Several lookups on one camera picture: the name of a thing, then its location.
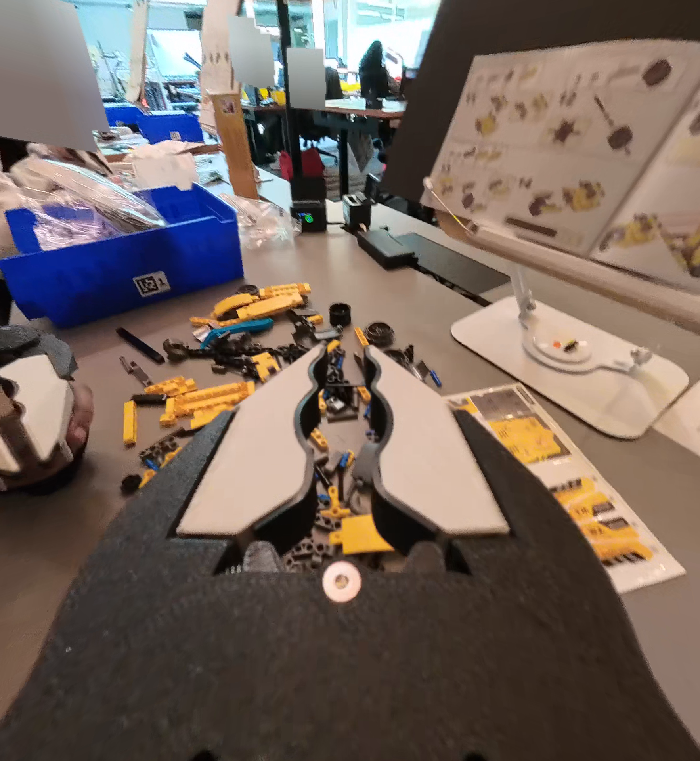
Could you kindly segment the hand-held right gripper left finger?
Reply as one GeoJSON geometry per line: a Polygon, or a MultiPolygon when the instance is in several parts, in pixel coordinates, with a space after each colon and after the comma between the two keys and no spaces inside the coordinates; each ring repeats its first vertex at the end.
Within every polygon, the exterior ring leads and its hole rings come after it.
{"type": "Polygon", "coordinates": [[[309,434],[320,422],[325,372],[327,349],[318,344],[224,415],[176,538],[227,540],[240,552],[252,541],[286,552],[306,538],[316,511],[309,434]]]}

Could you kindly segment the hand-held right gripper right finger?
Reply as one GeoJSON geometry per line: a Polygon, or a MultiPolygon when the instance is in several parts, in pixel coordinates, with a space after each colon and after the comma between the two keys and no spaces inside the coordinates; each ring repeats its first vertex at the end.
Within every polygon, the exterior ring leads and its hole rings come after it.
{"type": "Polygon", "coordinates": [[[502,536],[509,524],[459,424],[438,392],[384,351],[365,349],[377,445],[372,465],[372,518],[397,550],[418,541],[502,536]]]}

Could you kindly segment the pile of toy building pieces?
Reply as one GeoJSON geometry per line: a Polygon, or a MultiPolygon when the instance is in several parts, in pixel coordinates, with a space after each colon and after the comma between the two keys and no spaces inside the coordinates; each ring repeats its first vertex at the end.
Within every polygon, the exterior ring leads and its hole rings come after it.
{"type": "Polygon", "coordinates": [[[192,377],[174,376],[146,385],[144,392],[131,401],[135,404],[163,402],[158,422],[170,426],[172,431],[140,451],[144,472],[129,474],[121,483],[126,495],[144,488],[179,452],[178,438],[201,431],[215,420],[220,422],[219,433],[222,433],[226,413],[236,411],[238,404],[265,381],[276,377],[311,347],[324,344],[327,372],[316,401],[320,422],[309,434],[315,452],[316,511],[306,538],[281,552],[288,556],[286,568],[308,566],[308,563],[316,566],[322,557],[333,556],[336,547],[329,545],[327,536],[338,529],[341,518],[372,513],[359,511],[352,504],[352,493],[356,488],[372,488],[373,449],[379,438],[372,429],[372,395],[365,379],[365,358],[357,358],[363,383],[349,383],[340,340],[341,328],[331,326],[320,331],[322,317],[304,310],[308,295],[306,281],[265,288],[243,287],[219,301],[210,319],[194,319],[195,328],[210,329],[249,319],[272,319],[274,326],[268,331],[224,336],[208,349],[165,340],[167,354],[178,349],[181,358],[213,358],[215,372],[238,370],[242,379],[199,388],[192,377]]]}

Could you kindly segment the person's left hand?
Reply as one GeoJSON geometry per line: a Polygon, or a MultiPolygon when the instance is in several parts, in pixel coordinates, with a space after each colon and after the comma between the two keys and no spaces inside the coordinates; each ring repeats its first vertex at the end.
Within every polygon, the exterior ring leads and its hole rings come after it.
{"type": "Polygon", "coordinates": [[[72,408],[65,431],[67,463],[72,463],[89,442],[89,431],[94,418],[94,393],[89,385],[69,379],[72,408]]]}

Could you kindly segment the yellow square panel piece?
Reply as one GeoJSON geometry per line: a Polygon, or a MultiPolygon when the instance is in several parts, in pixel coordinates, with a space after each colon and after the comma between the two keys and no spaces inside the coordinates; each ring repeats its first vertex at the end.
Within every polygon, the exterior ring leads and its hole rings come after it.
{"type": "Polygon", "coordinates": [[[393,552],[393,547],[375,529],[372,515],[341,518],[327,541],[331,547],[340,547],[343,556],[393,552]]]}

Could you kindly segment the long black bar piece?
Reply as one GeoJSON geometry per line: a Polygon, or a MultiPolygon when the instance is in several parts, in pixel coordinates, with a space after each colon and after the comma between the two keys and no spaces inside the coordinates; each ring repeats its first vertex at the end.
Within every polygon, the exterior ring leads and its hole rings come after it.
{"type": "Polygon", "coordinates": [[[165,356],[160,354],[154,347],[147,345],[142,338],[135,336],[131,331],[128,331],[126,328],[115,328],[115,335],[126,342],[128,345],[131,345],[137,352],[140,352],[142,356],[146,356],[149,361],[153,361],[154,365],[162,365],[165,363],[165,356]]]}

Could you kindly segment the blue plastic bin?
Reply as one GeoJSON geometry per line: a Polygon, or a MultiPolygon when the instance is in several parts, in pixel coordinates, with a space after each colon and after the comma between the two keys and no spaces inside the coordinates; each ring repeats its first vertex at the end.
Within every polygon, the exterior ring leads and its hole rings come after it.
{"type": "Polygon", "coordinates": [[[129,126],[149,142],[185,140],[203,142],[203,130],[195,114],[181,110],[151,110],[144,114],[131,103],[105,103],[108,126],[129,126]]]}
{"type": "Polygon", "coordinates": [[[137,196],[163,217],[156,230],[44,251],[30,208],[7,210],[17,254],[0,260],[7,288],[28,319],[72,328],[243,276],[238,219],[201,185],[137,196]]]}

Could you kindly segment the yellow sticker sheet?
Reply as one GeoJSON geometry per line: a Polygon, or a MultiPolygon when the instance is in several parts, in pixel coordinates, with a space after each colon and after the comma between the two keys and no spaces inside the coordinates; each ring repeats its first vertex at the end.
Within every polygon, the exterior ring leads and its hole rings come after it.
{"type": "Polygon", "coordinates": [[[685,575],[685,568],[639,520],[521,383],[443,397],[468,411],[561,504],[618,593],[685,575]]]}

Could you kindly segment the teal curved piece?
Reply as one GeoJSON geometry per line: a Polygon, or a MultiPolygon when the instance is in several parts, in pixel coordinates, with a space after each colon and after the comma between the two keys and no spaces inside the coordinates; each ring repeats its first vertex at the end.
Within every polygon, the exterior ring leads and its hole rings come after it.
{"type": "Polygon", "coordinates": [[[249,319],[242,322],[233,322],[227,326],[210,328],[204,338],[201,340],[201,349],[208,349],[215,345],[220,338],[231,336],[231,335],[245,335],[245,333],[263,333],[268,331],[274,326],[272,319],[249,319]]]}

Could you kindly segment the plastic bags in bin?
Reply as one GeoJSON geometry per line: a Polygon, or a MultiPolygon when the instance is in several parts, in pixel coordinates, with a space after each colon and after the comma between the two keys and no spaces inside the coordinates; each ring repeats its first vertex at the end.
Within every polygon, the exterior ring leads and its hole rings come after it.
{"type": "Polygon", "coordinates": [[[48,185],[42,197],[28,205],[42,251],[167,226],[151,203],[89,167],[33,156],[28,176],[48,185]]]}

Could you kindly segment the book stand with white base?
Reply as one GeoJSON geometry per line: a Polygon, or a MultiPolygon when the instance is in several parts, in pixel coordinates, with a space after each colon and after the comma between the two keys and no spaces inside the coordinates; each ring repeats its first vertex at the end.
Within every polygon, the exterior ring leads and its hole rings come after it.
{"type": "Polygon", "coordinates": [[[685,390],[687,374],[651,347],[541,303],[523,271],[541,271],[698,335],[700,292],[480,230],[422,199],[422,180],[438,155],[473,57],[642,39],[700,42],[700,1],[441,1],[384,174],[393,194],[432,208],[450,237],[514,265],[514,295],[455,320],[450,335],[580,420],[625,440],[639,438],[660,417],[685,390]]]}

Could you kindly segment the black flat mat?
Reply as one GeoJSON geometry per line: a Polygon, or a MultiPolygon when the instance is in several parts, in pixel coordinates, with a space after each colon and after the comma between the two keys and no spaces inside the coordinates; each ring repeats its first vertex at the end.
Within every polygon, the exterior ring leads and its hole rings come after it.
{"type": "Polygon", "coordinates": [[[473,303],[489,303],[484,294],[509,283],[507,274],[418,233],[402,233],[395,238],[411,251],[411,267],[414,271],[436,279],[439,285],[454,292],[459,292],[473,303]]]}

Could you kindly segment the black power brick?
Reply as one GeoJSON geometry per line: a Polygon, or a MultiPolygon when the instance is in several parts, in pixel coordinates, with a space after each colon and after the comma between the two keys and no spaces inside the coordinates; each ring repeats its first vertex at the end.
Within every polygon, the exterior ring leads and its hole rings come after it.
{"type": "Polygon", "coordinates": [[[359,230],[354,235],[361,251],[365,251],[384,271],[414,267],[416,254],[409,246],[400,244],[388,230],[359,230]]]}

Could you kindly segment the crumpled white bag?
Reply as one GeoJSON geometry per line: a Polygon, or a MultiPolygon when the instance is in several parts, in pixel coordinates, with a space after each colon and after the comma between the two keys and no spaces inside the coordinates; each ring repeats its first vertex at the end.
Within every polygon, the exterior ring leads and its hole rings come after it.
{"type": "Polygon", "coordinates": [[[186,140],[162,140],[135,148],[126,158],[135,174],[135,187],[176,187],[188,190],[199,181],[195,160],[190,151],[194,146],[194,142],[186,140]]]}

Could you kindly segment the clear plastic bag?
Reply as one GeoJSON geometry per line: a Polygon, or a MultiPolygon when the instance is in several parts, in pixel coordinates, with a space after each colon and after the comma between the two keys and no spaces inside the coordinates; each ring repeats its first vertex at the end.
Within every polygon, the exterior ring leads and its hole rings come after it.
{"type": "Polygon", "coordinates": [[[302,231],[302,226],[288,210],[242,196],[220,194],[220,201],[235,210],[238,238],[243,249],[290,244],[302,231]]]}

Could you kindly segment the black device with green light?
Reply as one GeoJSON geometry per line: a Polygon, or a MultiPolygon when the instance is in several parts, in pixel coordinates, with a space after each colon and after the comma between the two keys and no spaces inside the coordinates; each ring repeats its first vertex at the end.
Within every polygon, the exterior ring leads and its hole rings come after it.
{"type": "Polygon", "coordinates": [[[293,199],[290,215],[297,222],[299,233],[325,233],[325,199],[293,199]]]}

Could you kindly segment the black charger box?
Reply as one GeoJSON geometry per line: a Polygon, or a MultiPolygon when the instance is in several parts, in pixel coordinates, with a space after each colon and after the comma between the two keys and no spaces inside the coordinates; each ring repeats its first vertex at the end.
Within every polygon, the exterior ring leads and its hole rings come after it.
{"type": "Polygon", "coordinates": [[[343,194],[341,213],[345,231],[366,231],[372,224],[372,201],[365,192],[343,194]]]}

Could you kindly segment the upright cardboard piece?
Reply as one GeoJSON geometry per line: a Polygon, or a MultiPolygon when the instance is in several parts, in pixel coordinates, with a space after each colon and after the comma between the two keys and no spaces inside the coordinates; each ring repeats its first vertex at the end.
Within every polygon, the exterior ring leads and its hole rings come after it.
{"type": "Polygon", "coordinates": [[[247,199],[260,199],[240,96],[235,92],[215,92],[210,94],[210,103],[233,194],[247,199]]]}

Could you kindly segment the instruction booklet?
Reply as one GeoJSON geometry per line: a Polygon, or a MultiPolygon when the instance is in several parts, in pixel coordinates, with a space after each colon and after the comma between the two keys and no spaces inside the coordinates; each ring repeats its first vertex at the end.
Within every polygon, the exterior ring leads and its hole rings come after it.
{"type": "Polygon", "coordinates": [[[700,292],[700,42],[473,57],[422,199],[700,292]]]}

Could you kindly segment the background long desk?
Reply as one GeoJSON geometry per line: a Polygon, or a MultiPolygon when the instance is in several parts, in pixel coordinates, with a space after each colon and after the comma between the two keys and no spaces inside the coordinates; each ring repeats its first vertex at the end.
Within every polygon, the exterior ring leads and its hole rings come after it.
{"type": "MultiPolygon", "coordinates": [[[[299,112],[313,114],[313,123],[316,126],[333,130],[338,133],[338,178],[341,192],[349,185],[349,133],[377,133],[377,124],[381,121],[398,121],[402,119],[407,103],[404,99],[379,99],[373,101],[375,107],[368,107],[363,98],[341,98],[341,99],[325,99],[322,107],[308,110],[300,108],[299,112]]],[[[276,115],[281,124],[281,137],[290,151],[290,115],[292,110],[279,103],[267,105],[251,105],[242,101],[242,110],[245,114],[245,123],[254,123],[260,115],[276,115]]]]}

